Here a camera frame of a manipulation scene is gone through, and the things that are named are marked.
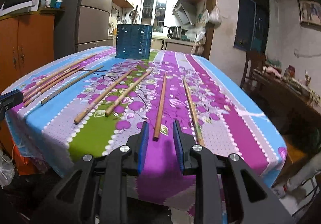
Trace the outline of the reddish wooden chopstick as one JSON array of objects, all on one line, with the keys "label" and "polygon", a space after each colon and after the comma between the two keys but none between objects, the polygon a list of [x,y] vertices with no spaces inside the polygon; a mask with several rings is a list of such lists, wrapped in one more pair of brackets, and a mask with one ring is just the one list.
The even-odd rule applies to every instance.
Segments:
[{"label": "reddish wooden chopstick", "polygon": [[163,115],[163,107],[164,107],[164,99],[165,99],[165,91],[166,91],[166,82],[167,82],[167,73],[165,72],[164,77],[163,77],[163,84],[162,84],[160,100],[159,100],[156,124],[155,124],[155,128],[154,128],[153,141],[158,141],[159,135],[160,135],[160,131],[161,131],[161,121],[162,121],[162,115]]}]

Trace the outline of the kitchen window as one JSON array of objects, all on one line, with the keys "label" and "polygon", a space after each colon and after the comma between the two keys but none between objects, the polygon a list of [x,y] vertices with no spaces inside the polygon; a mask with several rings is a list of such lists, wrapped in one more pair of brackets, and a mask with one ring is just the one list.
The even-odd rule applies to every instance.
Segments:
[{"label": "kitchen window", "polygon": [[168,0],[142,0],[140,23],[151,25],[153,32],[163,33]]}]

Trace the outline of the green-ended wooden chopstick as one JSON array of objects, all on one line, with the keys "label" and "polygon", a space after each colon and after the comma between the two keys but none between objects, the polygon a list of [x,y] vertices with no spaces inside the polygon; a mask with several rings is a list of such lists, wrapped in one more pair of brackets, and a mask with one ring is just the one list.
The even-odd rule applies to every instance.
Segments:
[{"label": "green-ended wooden chopstick", "polygon": [[190,109],[190,113],[191,113],[191,117],[192,117],[196,141],[199,145],[205,146],[205,143],[204,143],[204,140],[202,137],[201,128],[200,128],[199,121],[198,121],[198,117],[197,117],[196,108],[195,108],[194,102],[192,100],[192,95],[190,93],[187,81],[184,77],[182,78],[182,81],[183,81],[183,85],[184,85],[184,88],[186,91],[186,96],[187,96],[187,101],[189,104],[189,109]]}]

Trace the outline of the light wooden chopstick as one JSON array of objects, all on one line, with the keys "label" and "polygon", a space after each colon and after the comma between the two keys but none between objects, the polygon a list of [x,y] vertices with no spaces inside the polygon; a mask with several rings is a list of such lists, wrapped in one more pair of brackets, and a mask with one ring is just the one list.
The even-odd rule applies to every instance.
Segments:
[{"label": "light wooden chopstick", "polygon": [[24,97],[27,97],[32,91],[36,90],[39,86],[45,84],[47,81],[49,81],[49,80],[52,79],[53,77],[61,74],[62,72],[65,72],[66,70],[68,70],[69,68],[75,66],[76,64],[79,64],[79,63],[81,63],[81,62],[83,62],[83,61],[85,61],[85,60],[93,57],[94,55],[95,55],[95,54],[92,54],[92,55],[89,55],[89,56],[87,56],[87,57],[85,57],[85,58],[83,58],[83,59],[80,59],[80,60],[78,60],[78,61],[75,61],[75,62],[73,62],[72,64],[69,64],[69,65],[61,68],[60,70],[54,72],[54,73],[51,74],[50,76],[45,77],[43,80],[37,82],[37,83],[36,83],[32,88],[30,88],[28,91],[24,92],[24,93],[23,93],[23,96],[24,96]]}]

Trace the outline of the worn wooden chopstick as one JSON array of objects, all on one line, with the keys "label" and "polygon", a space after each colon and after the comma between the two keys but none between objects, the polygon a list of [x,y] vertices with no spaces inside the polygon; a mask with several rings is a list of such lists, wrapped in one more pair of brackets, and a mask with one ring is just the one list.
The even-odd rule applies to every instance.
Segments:
[{"label": "worn wooden chopstick", "polygon": [[28,102],[31,98],[33,98],[35,95],[37,95],[39,92],[41,92],[46,87],[50,86],[51,84],[55,85],[58,83],[58,81],[63,78],[66,75],[71,75],[73,72],[80,69],[80,65],[77,65],[72,68],[68,68],[65,71],[61,72],[60,74],[56,74],[55,76],[50,77],[48,80],[44,81],[42,84],[40,84],[38,87],[36,87],[32,92],[25,93],[25,97],[23,99],[23,102]]}]

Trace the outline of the orange wooden cabinet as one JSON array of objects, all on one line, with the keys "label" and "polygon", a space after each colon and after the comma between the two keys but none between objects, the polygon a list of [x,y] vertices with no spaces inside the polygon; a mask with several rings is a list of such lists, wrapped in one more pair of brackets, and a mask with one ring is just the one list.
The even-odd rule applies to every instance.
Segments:
[{"label": "orange wooden cabinet", "polygon": [[1,91],[54,60],[57,15],[51,9],[1,17]]}]

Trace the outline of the short bamboo chopstick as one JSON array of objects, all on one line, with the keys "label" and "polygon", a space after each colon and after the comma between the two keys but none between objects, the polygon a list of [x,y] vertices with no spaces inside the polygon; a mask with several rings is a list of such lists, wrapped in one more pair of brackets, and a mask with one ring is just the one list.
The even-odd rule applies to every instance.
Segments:
[{"label": "short bamboo chopstick", "polygon": [[47,102],[49,102],[51,99],[55,98],[57,95],[59,95],[61,92],[65,91],[67,88],[73,86],[74,84],[78,83],[79,81],[81,81],[82,79],[84,79],[85,77],[89,76],[90,74],[98,71],[99,69],[103,68],[103,65],[94,68],[90,71],[88,71],[87,73],[81,75],[80,77],[74,79],[73,81],[69,82],[68,84],[64,85],[62,88],[59,88],[57,91],[55,91],[54,93],[50,94],[47,98],[45,98],[44,100],[41,101],[41,104],[44,105]]}]

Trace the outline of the floral striped tablecloth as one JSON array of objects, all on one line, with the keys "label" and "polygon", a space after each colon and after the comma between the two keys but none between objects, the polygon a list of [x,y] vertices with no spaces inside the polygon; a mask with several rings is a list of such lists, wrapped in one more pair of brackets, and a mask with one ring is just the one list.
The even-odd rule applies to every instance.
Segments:
[{"label": "floral striped tablecloth", "polygon": [[[182,78],[195,104],[205,146],[213,153],[238,154],[271,186],[286,160],[284,140],[255,102],[228,76],[203,57],[172,51],[152,51],[146,61],[115,57],[114,47],[95,47],[49,63],[13,83],[9,90],[26,92],[61,68],[83,59],[82,69],[36,98],[27,107],[10,109],[5,116],[16,145],[25,157],[47,163],[60,176],[81,156],[105,156],[141,130],[143,122],[154,134],[163,77],[167,73],[158,141],[148,140],[142,174],[128,179],[128,195],[194,214],[195,178],[183,176],[176,159],[173,122],[194,135]],[[64,85],[103,65],[42,105]],[[134,69],[79,124],[74,119],[122,75]],[[105,111],[139,77],[143,79],[112,111]]]}]

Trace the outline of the wooden chair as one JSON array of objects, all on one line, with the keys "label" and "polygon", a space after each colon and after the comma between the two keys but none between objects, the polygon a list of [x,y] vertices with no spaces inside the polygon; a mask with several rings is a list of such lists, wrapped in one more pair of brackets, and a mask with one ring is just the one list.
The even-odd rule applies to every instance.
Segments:
[{"label": "wooden chair", "polygon": [[240,83],[241,89],[252,87],[252,82],[254,81],[254,70],[262,71],[266,59],[266,55],[261,54],[255,50],[246,52],[245,66]]}]

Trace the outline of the blue lidded jar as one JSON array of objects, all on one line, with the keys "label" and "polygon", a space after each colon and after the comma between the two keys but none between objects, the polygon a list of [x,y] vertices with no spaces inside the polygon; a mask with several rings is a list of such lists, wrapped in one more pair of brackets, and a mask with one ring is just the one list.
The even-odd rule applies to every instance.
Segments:
[{"label": "blue lidded jar", "polygon": [[60,9],[61,8],[61,4],[62,4],[62,0],[57,0],[54,7],[56,9]]}]

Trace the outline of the steel electric kettle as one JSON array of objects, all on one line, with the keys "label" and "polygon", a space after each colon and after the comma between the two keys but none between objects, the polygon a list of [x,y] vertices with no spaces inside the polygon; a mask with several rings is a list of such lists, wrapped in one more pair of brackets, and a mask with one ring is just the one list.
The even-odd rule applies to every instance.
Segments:
[{"label": "steel electric kettle", "polygon": [[168,35],[171,39],[180,39],[182,35],[182,28],[180,26],[171,26],[168,29]]}]

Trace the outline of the blue perforated utensil holder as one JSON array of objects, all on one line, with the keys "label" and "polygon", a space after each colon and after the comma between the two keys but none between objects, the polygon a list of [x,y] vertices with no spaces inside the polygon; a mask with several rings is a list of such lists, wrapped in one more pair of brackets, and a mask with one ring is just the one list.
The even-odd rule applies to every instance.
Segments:
[{"label": "blue perforated utensil holder", "polygon": [[116,32],[116,58],[148,60],[150,58],[152,26],[119,24]]}]

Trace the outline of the dark wooden side table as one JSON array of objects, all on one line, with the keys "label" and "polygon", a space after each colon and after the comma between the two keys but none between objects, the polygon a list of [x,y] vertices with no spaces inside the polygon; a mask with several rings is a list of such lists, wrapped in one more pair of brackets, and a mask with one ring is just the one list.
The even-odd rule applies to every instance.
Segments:
[{"label": "dark wooden side table", "polygon": [[309,105],[305,97],[267,73],[254,70],[252,77],[257,85],[250,97],[282,135],[292,133],[292,127],[320,128],[319,106]]}]

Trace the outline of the hanging white plastic bag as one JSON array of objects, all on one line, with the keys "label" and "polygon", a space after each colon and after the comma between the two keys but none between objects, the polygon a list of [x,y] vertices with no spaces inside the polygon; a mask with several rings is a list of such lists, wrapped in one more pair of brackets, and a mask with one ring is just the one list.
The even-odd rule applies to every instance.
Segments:
[{"label": "hanging white plastic bag", "polygon": [[220,10],[217,5],[212,9],[211,13],[209,14],[208,22],[214,25],[220,25],[222,23]]}]

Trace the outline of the range hood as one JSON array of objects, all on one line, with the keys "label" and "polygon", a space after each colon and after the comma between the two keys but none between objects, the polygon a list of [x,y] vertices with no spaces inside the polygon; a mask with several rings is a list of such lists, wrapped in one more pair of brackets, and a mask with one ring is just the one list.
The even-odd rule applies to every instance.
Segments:
[{"label": "range hood", "polygon": [[173,8],[174,16],[182,26],[196,25],[196,6],[184,0],[178,0]]}]

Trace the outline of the silver refrigerator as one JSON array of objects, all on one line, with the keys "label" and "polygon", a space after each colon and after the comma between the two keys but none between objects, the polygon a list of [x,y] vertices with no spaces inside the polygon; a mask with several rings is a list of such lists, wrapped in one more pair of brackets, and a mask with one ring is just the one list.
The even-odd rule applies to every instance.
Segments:
[{"label": "silver refrigerator", "polygon": [[64,12],[54,29],[55,59],[107,45],[112,0],[61,1]]}]

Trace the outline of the dark blue window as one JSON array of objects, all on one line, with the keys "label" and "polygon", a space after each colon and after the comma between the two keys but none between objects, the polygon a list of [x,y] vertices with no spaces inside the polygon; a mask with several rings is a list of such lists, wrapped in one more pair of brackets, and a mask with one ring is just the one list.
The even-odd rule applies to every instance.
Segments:
[{"label": "dark blue window", "polygon": [[269,0],[239,0],[234,47],[264,54],[269,31]]}]

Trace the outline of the framed wall picture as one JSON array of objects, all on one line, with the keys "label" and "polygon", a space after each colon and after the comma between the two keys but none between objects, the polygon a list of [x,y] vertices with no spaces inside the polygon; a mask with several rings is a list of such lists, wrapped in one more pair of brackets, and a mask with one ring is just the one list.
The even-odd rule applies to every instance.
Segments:
[{"label": "framed wall picture", "polygon": [[320,3],[317,0],[297,0],[300,24],[320,27]]}]

